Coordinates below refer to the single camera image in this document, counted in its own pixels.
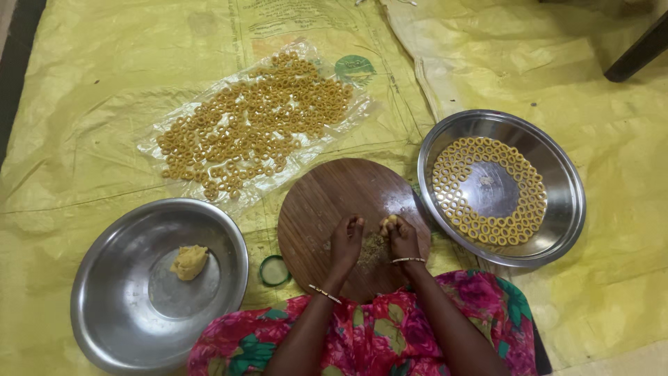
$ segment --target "woman's right hand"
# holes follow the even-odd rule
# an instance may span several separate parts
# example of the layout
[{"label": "woman's right hand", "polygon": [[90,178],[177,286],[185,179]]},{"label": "woman's right hand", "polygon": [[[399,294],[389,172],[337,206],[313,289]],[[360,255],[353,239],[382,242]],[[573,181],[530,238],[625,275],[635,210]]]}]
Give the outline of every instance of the woman's right hand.
[{"label": "woman's right hand", "polygon": [[389,234],[392,254],[396,258],[419,258],[418,233],[412,224],[408,223],[402,216],[397,215],[397,224],[390,222],[386,225]]}]

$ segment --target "pink floral fabric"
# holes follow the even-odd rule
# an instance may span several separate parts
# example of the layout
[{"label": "pink floral fabric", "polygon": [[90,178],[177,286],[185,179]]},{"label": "pink floral fabric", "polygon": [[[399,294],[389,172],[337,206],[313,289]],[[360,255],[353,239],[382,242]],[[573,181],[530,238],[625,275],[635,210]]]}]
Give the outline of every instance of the pink floral fabric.
[{"label": "pink floral fabric", "polygon": [[[448,297],[490,341],[513,375],[536,375],[532,317],[524,295],[491,273],[458,270],[436,277]],[[226,314],[195,343],[188,373],[238,376],[262,371],[310,296]],[[410,286],[360,305],[335,305],[321,359],[323,375],[449,375]]]}]

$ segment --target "bangle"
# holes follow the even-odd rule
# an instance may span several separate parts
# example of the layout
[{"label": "bangle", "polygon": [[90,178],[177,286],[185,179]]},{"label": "bangle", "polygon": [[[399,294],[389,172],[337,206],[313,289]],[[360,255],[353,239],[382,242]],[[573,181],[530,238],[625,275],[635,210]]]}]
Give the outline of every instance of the bangle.
[{"label": "bangle", "polygon": [[398,258],[398,259],[396,259],[396,260],[392,260],[392,264],[394,264],[395,262],[399,262],[399,261],[422,261],[422,262],[424,262],[424,263],[427,262],[427,261],[426,261],[425,259],[423,259],[423,258],[418,258],[418,257],[406,257],[406,258]]},{"label": "bangle", "polygon": [[326,292],[320,290],[318,287],[315,287],[315,286],[312,285],[312,284],[310,284],[309,287],[312,288],[312,289],[314,289],[314,290],[316,290],[317,292],[321,293],[322,295],[325,295],[327,298],[330,298],[331,300],[334,300],[335,302],[337,302],[337,303],[339,303],[339,304],[342,304],[341,301],[340,301],[339,299],[336,299],[336,298],[333,297],[332,295],[330,295],[330,294],[328,294],[328,293],[326,293]]}]

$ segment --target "woman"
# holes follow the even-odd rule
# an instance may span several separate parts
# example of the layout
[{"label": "woman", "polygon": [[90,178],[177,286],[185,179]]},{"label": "woman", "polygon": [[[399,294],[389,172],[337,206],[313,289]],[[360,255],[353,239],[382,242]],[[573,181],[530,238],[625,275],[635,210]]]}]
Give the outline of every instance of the woman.
[{"label": "woman", "polygon": [[387,224],[392,254],[410,286],[360,305],[337,298],[357,263],[364,219],[341,220],[331,270],[313,296],[217,318],[190,352],[191,375],[535,375],[531,313],[524,295],[493,274],[436,278],[415,228]]}]

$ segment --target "wooden cutting board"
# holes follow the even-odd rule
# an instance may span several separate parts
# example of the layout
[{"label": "wooden cutting board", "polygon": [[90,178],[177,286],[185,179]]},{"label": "wooden cutting board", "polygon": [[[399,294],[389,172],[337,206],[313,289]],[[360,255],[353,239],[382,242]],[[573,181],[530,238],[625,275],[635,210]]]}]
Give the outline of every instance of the wooden cutting board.
[{"label": "wooden cutting board", "polygon": [[431,233],[419,197],[399,175],[365,159],[337,159],[301,177],[290,189],[279,215],[278,239],[283,259],[299,286],[321,286],[329,271],[329,238],[342,217],[358,213],[365,220],[362,252],[341,295],[368,303],[376,294],[405,284],[389,261],[389,245],[378,234],[385,216],[400,214],[417,229],[420,254],[429,255]]}]

